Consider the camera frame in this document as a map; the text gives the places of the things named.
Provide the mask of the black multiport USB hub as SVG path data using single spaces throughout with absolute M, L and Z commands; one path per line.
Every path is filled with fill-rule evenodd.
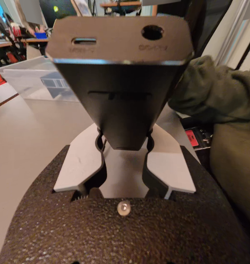
M 178 16 L 68 16 L 46 55 L 111 147 L 138 151 L 194 50 Z

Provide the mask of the person's right forearm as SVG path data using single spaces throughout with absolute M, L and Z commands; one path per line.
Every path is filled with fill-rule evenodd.
M 208 55 L 193 59 L 168 105 L 203 123 L 250 122 L 250 70 L 215 66 Z

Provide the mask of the grey desk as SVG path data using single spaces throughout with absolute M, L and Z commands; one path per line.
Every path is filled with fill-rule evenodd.
M 0 251 L 32 182 L 92 123 L 79 102 L 23 99 L 0 86 Z

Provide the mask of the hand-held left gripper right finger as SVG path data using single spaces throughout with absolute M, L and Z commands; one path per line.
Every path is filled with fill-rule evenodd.
M 147 138 L 143 183 L 150 190 L 156 189 L 159 197 L 166 200 L 172 191 L 195 193 L 196 187 L 179 143 L 157 124 Z

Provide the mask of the clear bin divider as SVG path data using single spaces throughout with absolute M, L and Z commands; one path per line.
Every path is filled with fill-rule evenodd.
M 40 79 L 53 99 L 73 96 L 73 91 L 58 71 L 50 72 Z

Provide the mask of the black monitor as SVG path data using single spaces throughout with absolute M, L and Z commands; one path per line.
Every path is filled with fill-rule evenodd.
M 39 0 L 40 8 L 48 28 L 52 28 L 56 19 L 77 16 L 70 0 Z

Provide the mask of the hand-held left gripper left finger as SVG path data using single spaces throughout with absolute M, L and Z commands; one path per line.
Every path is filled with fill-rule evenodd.
M 107 178 L 102 132 L 97 127 L 82 131 L 70 144 L 53 190 L 90 192 Z

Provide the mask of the black pouch red label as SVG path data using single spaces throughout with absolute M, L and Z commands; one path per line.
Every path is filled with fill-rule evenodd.
M 201 127 L 185 129 L 185 133 L 195 151 L 208 149 L 211 147 L 213 133 Z

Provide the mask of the person's green jacket torso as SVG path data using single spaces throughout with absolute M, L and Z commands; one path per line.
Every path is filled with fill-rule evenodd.
M 228 197 L 250 222 L 250 122 L 214 125 L 210 166 Z

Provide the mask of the clear plastic bin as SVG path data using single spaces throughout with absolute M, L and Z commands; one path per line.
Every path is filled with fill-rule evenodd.
M 79 102 L 74 93 L 71 97 L 52 98 L 40 78 L 53 71 L 58 70 L 44 56 L 0 67 L 1 77 L 24 99 Z

